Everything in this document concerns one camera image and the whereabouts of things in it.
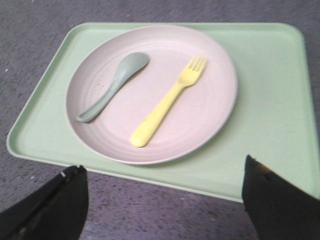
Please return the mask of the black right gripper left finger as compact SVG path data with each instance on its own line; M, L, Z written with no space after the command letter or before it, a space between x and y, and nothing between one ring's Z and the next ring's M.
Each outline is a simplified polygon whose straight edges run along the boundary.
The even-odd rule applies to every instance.
M2 240L77 240L89 208L87 170L70 166L0 214Z

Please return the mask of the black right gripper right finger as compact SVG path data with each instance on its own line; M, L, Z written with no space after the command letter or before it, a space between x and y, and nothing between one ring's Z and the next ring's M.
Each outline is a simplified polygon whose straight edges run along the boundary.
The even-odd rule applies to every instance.
M246 157L242 199L261 240L318 240L320 201L250 155Z

